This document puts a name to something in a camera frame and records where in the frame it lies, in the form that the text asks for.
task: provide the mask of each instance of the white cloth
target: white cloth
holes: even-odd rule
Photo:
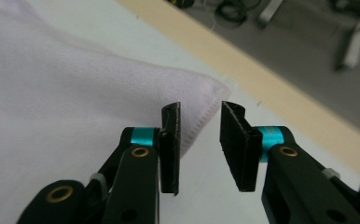
[[[160,127],[174,102],[184,154],[228,96],[210,77],[104,52],[0,1],[0,223],[53,181],[88,182],[125,127]]]

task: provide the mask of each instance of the black cable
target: black cable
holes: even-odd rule
[[[225,21],[241,25],[247,20],[247,11],[259,6],[261,0],[254,5],[247,7],[242,0],[224,0],[215,9],[215,15]]]

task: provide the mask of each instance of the gray floor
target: gray floor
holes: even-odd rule
[[[261,29],[256,17],[268,3],[263,0],[233,29],[214,19],[214,2],[220,1],[203,7],[196,0],[185,12],[360,127],[360,63],[353,70],[337,68],[357,18],[333,12],[326,0],[284,0]]]

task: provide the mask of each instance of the beige table edge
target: beige table edge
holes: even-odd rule
[[[267,109],[360,174],[360,130],[351,123],[167,2],[118,2],[220,74],[234,79]]]

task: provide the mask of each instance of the brass screw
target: brass screw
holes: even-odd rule
[[[288,157],[296,157],[298,155],[298,152],[291,147],[281,147],[279,151]]]
[[[133,157],[142,158],[148,155],[148,149],[145,147],[137,147],[132,151]]]
[[[49,194],[47,195],[46,200],[49,203],[60,203],[66,200],[67,198],[69,198],[70,195],[72,194],[73,194],[73,188],[68,185],[63,185],[50,191]]]

